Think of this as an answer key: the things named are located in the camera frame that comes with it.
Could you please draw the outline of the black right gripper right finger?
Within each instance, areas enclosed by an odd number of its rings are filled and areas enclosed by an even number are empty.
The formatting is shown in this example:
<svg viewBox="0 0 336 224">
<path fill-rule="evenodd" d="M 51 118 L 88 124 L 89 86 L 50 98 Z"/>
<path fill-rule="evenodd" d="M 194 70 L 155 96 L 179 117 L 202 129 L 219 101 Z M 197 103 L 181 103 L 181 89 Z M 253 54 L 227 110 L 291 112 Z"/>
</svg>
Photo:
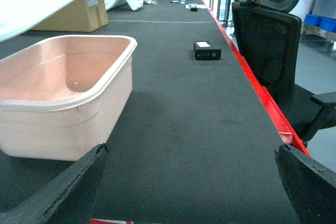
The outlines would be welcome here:
<svg viewBox="0 0 336 224">
<path fill-rule="evenodd" d="M 284 190 L 301 223 L 335 223 L 335 172 L 287 144 L 275 160 Z"/>
</svg>

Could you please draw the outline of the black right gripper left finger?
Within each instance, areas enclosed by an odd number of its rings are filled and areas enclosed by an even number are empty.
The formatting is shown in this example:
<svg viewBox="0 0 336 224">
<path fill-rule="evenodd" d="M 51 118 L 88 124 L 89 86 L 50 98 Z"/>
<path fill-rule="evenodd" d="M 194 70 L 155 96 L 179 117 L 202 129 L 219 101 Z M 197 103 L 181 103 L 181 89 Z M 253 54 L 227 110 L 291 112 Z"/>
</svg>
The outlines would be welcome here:
<svg viewBox="0 0 336 224">
<path fill-rule="evenodd" d="M 1 214 L 1 223 L 89 223 L 108 148 L 92 148 L 18 206 Z"/>
</svg>

